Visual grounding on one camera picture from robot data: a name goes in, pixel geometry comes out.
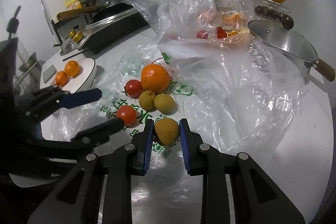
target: dark round fruit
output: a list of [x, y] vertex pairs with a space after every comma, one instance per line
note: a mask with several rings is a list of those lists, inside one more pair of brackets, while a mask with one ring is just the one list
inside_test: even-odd
[[254, 11], [255, 11], [255, 13], [256, 13], [257, 15], [261, 15], [261, 14], [263, 13], [263, 8], [262, 8], [260, 5], [258, 5], [258, 6], [254, 9]]
[[262, 12], [262, 15], [264, 17], [269, 17], [269, 9], [267, 7], [264, 7], [263, 9], [263, 12]]
[[281, 17], [281, 24], [284, 26], [287, 30], [290, 30], [294, 27], [294, 20], [289, 15], [283, 15]]
[[270, 9], [269, 16], [271, 17], [271, 19], [276, 20], [278, 18], [278, 13], [275, 10]]

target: wooden pan handle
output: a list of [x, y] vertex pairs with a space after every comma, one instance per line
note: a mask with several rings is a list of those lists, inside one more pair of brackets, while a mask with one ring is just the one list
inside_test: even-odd
[[86, 7], [86, 8], [80, 8], [80, 9], [74, 9], [74, 10], [69, 10], [69, 11], [64, 11], [64, 12], [60, 12], [57, 14], [57, 19], [59, 21], [61, 20], [65, 20], [68, 18], [72, 18], [72, 17], [76, 17], [82, 14], [86, 14], [86, 13], [94, 13], [97, 12], [99, 10], [99, 6], [92, 6], [92, 7]]
[[315, 68], [315, 70], [317, 70], [329, 82], [335, 80], [335, 70], [322, 59], [318, 58], [318, 62], [315, 62], [314, 65], [315, 66], [313, 67]]

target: white plate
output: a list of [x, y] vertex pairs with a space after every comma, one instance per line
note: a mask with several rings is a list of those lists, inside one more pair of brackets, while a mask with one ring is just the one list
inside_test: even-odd
[[61, 87], [62, 90], [69, 90], [71, 93], [87, 90], [95, 79], [97, 66], [94, 59], [84, 58], [77, 62], [80, 66], [79, 74], [74, 78], [68, 77], [68, 83]]

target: red tomato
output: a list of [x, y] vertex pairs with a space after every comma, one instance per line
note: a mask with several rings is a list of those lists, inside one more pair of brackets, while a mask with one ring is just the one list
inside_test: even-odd
[[142, 93], [142, 85], [139, 80], [130, 80], [124, 87], [126, 96], [139, 97]]
[[121, 106], [117, 111], [117, 118], [123, 119], [125, 126], [129, 126], [137, 119], [137, 113], [131, 106]]
[[197, 38], [200, 39], [208, 39], [209, 38], [209, 32], [206, 30], [200, 30], [197, 34], [196, 34]]
[[217, 27], [217, 38], [221, 39], [226, 37], [227, 37], [226, 31], [224, 31], [221, 27]]

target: plastic container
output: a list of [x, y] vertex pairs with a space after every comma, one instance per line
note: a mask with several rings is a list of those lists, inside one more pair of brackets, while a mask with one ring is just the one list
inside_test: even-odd
[[65, 0], [64, 1], [67, 10], [83, 8], [83, 5], [80, 0]]
[[281, 21], [283, 15], [290, 15], [289, 9], [272, 0], [253, 0], [254, 13], [258, 17]]

